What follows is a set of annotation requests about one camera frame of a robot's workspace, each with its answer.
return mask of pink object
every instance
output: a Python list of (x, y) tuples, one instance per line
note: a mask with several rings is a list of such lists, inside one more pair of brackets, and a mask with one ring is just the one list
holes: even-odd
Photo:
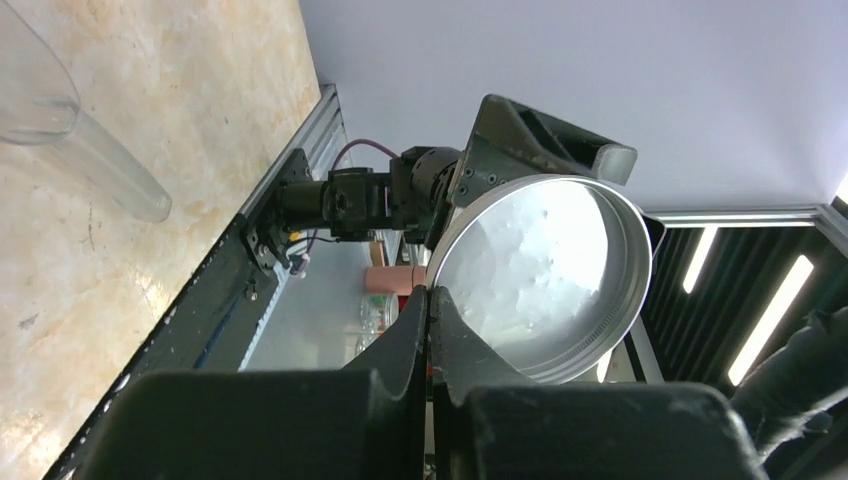
[(365, 291), (409, 295), (416, 285), (424, 285), (424, 267), (368, 267), (365, 269)]

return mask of black cable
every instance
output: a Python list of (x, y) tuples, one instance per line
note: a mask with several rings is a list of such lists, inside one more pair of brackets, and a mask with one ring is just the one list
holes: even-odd
[[(342, 159), (344, 158), (345, 154), (346, 154), (346, 153), (347, 153), (347, 152), (348, 152), (351, 148), (353, 148), (353, 147), (355, 147), (355, 146), (357, 146), (357, 145), (368, 145), (369, 147), (376, 148), (377, 150), (379, 150), (379, 151), (381, 151), (381, 152), (385, 153), (386, 155), (388, 155), (390, 158), (397, 158), (397, 157), (398, 157), (398, 154), (396, 154), (395, 152), (393, 152), (393, 151), (389, 150), (386, 146), (384, 146), (384, 145), (382, 145), (382, 144), (380, 144), (380, 143), (378, 143), (378, 142), (375, 142), (374, 140), (368, 140), (367, 138), (357, 138), (356, 140), (351, 140), (351, 141), (350, 141), (350, 142), (348, 142), (348, 143), (347, 143), (344, 147), (342, 147), (342, 149), (341, 149), (341, 150), (339, 151), (339, 153), (336, 155), (335, 160), (333, 160), (333, 165), (330, 167), (330, 170), (335, 170), (336, 168), (338, 168), (338, 166), (342, 163)], [(306, 246), (306, 254), (307, 254), (307, 255), (309, 255), (310, 253), (312, 253), (312, 245), (314, 245), (314, 244), (315, 244), (314, 239), (317, 239), (317, 238), (318, 238), (318, 237), (315, 237), (315, 236), (310, 237), (310, 239), (311, 239), (312, 241), (310, 241), (310, 242), (309, 242), (309, 244)], [(304, 269), (304, 268), (306, 268), (306, 263), (307, 263), (307, 262), (303, 262), (303, 263), (300, 265), (300, 268), (297, 268), (297, 269), (295, 269), (294, 271), (289, 272), (289, 273), (291, 273), (291, 275), (294, 275), (294, 276), (300, 275), (300, 273), (301, 273), (301, 272), (303, 272), (303, 269)]]
[(314, 242), (314, 241), (319, 241), (319, 242), (324, 242), (324, 243), (339, 243), (338, 238), (321, 238), (321, 237), (316, 237), (316, 236), (303, 237), (303, 238), (299, 238), (299, 239), (289, 243), (288, 245), (286, 245), (286, 250), (288, 250), (289, 248), (291, 248), (291, 247), (293, 247), (293, 246), (295, 246), (299, 243)]

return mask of round metal lid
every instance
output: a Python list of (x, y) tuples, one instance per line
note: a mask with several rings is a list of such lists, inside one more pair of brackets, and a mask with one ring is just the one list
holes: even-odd
[(636, 207), (592, 179), (536, 175), (475, 200), (448, 227), (427, 283), (530, 378), (562, 383), (627, 333), (644, 302), (651, 243)]

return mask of beige marble surface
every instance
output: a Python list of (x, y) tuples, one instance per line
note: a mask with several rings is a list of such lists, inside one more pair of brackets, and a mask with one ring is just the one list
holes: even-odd
[(0, 478), (40, 478), (319, 98), (296, 0), (11, 0), (173, 198), (0, 146)]

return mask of led light strip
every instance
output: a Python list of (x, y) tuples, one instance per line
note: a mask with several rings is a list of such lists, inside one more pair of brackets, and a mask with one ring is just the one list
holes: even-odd
[(710, 247), (712, 247), (717, 233), (718, 227), (707, 227), (701, 233), (701, 240), (698, 241), (695, 254), (692, 255), (692, 261), (689, 262), (689, 270), (683, 279), (683, 290), (686, 293), (692, 293), (695, 288), (695, 283), (698, 281), (701, 269), (704, 268), (704, 263), (707, 261), (707, 255), (710, 253)]
[(739, 385), (742, 379), (745, 378), (745, 374), (751, 369), (754, 360), (759, 356), (760, 351), (762, 351), (769, 337), (775, 328), (777, 328), (786, 311), (789, 310), (795, 297), (798, 296), (798, 292), (801, 291), (801, 288), (812, 272), (813, 264), (807, 257), (801, 255), (795, 260), (792, 269), (789, 270), (786, 278), (783, 279), (783, 283), (780, 284), (768, 307), (766, 307), (765, 312), (763, 312), (763, 316), (757, 322), (757, 326), (754, 327), (748, 340), (745, 341), (742, 350), (739, 351), (736, 360), (733, 361), (733, 365), (730, 366), (730, 370), (727, 371), (727, 377), (730, 379), (730, 383)]

